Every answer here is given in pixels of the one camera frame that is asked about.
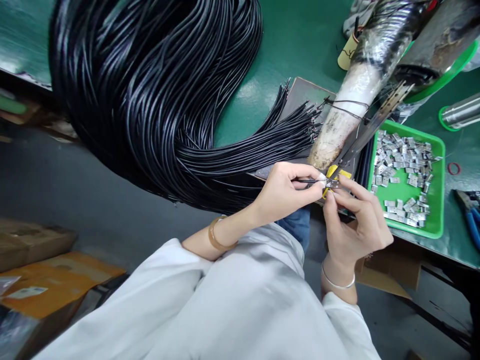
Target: white sleeve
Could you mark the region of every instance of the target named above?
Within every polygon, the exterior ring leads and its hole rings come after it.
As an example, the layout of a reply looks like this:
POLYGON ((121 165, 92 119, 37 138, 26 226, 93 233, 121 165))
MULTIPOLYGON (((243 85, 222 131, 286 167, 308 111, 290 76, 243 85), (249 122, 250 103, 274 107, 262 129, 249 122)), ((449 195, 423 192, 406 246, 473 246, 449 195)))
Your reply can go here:
POLYGON ((39 359, 115 359, 130 344, 145 353, 185 306, 213 262, 185 250, 176 238, 146 259, 97 310, 47 346, 39 359))
POLYGON ((346 303, 333 292, 328 292, 323 297, 322 305, 350 359, 380 360, 369 328, 357 305, 346 303))

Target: bundle of black cables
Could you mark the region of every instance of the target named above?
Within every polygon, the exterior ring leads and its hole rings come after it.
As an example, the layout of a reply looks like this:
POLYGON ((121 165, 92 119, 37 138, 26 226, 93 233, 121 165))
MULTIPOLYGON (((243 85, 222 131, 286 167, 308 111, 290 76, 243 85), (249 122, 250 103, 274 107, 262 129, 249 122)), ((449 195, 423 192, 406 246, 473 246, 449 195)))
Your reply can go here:
POLYGON ((304 103, 280 119, 287 83, 255 134, 214 148, 262 31, 258 0, 57 0, 53 91, 82 142, 116 174, 231 214, 261 189, 243 186, 240 174, 298 157, 320 113, 304 103))

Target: blue jeans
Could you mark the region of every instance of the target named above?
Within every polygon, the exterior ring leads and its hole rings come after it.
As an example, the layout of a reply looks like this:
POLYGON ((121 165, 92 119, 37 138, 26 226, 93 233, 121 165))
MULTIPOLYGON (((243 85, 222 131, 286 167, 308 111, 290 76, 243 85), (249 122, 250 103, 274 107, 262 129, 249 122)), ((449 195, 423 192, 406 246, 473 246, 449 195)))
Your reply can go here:
POLYGON ((310 205, 275 222, 297 239, 304 253, 307 252, 310 243, 310 205))

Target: hand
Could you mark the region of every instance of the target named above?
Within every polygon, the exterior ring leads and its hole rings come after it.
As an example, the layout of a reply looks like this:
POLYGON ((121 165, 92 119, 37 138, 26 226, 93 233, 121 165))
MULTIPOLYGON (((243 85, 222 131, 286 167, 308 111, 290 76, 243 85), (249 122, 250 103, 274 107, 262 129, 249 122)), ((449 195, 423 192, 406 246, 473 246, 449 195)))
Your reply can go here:
POLYGON ((258 226, 263 226, 287 217, 323 195, 326 177, 316 168, 306 164, 277 162, 270 171, 263 189, 250 205, 255 210, 258 226), (307 187, 299 180, 318 180, 307 187))
POLYGON ((339 180, 357 198, 340 189, 335 189, 335 193, 328 192, 323 207, 326 237, 332 261, 351 268, 358 259, 393 243, 394 237, 385 222, 378 198, 345 176, 340 175, 339 180), (342 223, 338 206, 354 213, 356 220, 342 223))

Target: floor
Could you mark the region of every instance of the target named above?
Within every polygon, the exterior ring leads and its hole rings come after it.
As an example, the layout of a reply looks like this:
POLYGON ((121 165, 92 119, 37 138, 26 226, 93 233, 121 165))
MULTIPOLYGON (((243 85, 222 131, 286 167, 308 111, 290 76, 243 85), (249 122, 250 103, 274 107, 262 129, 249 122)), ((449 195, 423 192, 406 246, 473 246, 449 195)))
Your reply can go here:
MULTIPOLYGON (((133 271, 167 240, 207 226, 213 214, 147 193, 104 167, 86 149, 62 144, 34 129, 8 126, 0 143, 0 216, 56 224, 79 234, 75 247, 133 271)), ((305 279, 320 296, 325 223, 316 208, 310 221, 305 279)), ((392 295, 358 285, 359 306, 383 359, 468 359, 460 346, 392 295)), ((457 291, 423 272, 414 300, 449 325, 471 328, 469 304, 457 291)))

